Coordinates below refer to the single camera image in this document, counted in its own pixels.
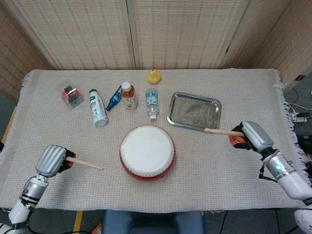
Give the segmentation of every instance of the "blue bottle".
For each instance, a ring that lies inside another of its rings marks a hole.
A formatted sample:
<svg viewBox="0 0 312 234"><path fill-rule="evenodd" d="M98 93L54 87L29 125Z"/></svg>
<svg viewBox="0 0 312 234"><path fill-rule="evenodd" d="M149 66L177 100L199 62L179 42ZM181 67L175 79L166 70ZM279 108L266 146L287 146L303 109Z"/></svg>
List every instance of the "blue bottle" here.
<svg viewBox="0 0 312 234"><path fill-rule="evenodd" d="M106 107L107 111L110 111L114 106L116 106L121 100L121 86L118 87L114 95L109 100L109 103Z"/></svg>

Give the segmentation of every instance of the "fringe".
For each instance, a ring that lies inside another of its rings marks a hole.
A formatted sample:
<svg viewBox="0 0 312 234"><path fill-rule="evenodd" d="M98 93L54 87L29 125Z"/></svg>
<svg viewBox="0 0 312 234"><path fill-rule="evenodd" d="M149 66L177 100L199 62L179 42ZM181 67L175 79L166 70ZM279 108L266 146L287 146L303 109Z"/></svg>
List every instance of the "fringe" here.
<svg viewBox="0 0 312 234"><path fill-rule="evenodd" d="M15 125L16 125L16 119L18 118L19 116L19 108L22 106L23 104L23 101L24 101L24 96L25 94L27 93L27 89L28 89L28 84L31 80L31 77L32 77L32 73L34 71L31 71L30 73L28 73L24 79L22 80L21 82L21 90L20 90L20 95L19 95L19 101L17 103L17 106L15 108L15 115L13 116L13 121L12 121L12 125L11 125L11 128L9 130L9 133L8 133L8 136L6 138L6 143L4 144L4 148L2 150L2 153L0 155L0 167L2 166L4 160L5 160L5 153L6 153L6 145L10 145L10 142L11 142L11 138L12 138L12 132L13 132L13 129L15 128Z"/></svg>
<svg viewBox="0 0 312 234"><path fill-rule="evenodd" d="M291 138L292 138L292 142L293 142L292 148L295 152L295 156L297 157L298 161L300 162L301 170L303 171L303 174L305 175L305 178L303 178L303 179L307 182L307 184L309 184L311 186L311 181L308 178L308 173L306 173L306 171L305 171L305 169L306 169L305 163L310 161L310 159L303 152L303 150L299 147L296 133L293 131L294 124L292 122L292 117L291 117L291 114L289 112L290 107L288 105L288 102L286 102L286 100L284 98L284 92L283 92L284 84L279 81L278 84L273 85L273 87L281 90L280 98L282 101L284 114L285 114L286 120L288 122L288 127L289 127L290 133L291 133Z"/></svg>

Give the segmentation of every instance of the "white drumhead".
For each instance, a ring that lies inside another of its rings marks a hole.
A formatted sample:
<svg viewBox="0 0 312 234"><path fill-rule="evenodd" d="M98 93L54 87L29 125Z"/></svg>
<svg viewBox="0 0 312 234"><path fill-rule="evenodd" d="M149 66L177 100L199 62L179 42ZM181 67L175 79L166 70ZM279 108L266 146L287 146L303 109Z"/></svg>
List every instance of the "white drumhead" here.
<svg viewBox="0 0 312 234"><path fill-rule="evenodd" d="M124 165L138 176L164 172L174 158L174 144L161 128L141 126L132 130L120 146Z"/></svg>

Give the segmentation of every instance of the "bottle cap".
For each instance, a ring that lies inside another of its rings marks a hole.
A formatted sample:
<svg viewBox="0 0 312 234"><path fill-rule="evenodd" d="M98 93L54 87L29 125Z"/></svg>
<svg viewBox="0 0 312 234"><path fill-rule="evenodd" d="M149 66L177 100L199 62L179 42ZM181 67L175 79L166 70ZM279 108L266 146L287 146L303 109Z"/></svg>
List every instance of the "bottle cap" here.
<svg viewBox="0 0 312 234"><path fill-rule="evenodd" d="M123 89L123 91L128 92L131 90L131 84L129 82L123 82L121 88Z"/></svg>
<svg viewBox="0 0 312 234"><path fill-rule="evenodd" d="M98 91L96 89L91 89L89 93L92 93L92 92L98 92Z"/></svg>
<svg viewBox="0 0 312 234"><path fill-rule="evenodd" d="M150 116L150 120L156 120L157 119L157 116L156 115L151 115Z"/></svg>
<svg viewBox="0 0 312 234"><path fill-rule="evenodd" d="M110 111L113 107L114 107L114 104L112 102L109 102L107 107L106 107L106 110Z"/></svg>

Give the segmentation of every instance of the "table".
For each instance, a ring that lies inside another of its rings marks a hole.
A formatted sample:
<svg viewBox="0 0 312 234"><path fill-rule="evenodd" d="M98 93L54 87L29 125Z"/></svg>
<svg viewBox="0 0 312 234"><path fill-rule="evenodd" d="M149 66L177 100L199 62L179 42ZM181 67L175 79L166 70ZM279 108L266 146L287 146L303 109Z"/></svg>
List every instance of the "table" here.
<svg viewBox="0 0 312 234"><path fill-rule="evenodd" d="M167 113L174 92L218 99L222 104L220 129L242 120L259 123L288 160L308 181L294 145L277 70L164 70L158 90L160 113L156 126L172 137L177 161L165 180L142 182L122 168L118 147L139 125L151 124L144 92L151 85L148 71L43 71L25 77L13 128L0 159L0 207L13 206L25 181L48 144L74 151L77 158L100 162L104 172L80 165L50 179L39 207L94 210L115 209L166 213L191 210L234 210L299 207L278 184L258 179L260 155L233 148L226 136L170 125ZM73 110L61 101L55 87L70 79L85 97ZM96 88L105 104L123 82L130 81L139 99L135 111L122 103L107 113L108 124L93 125L88 91Z"/></svg>

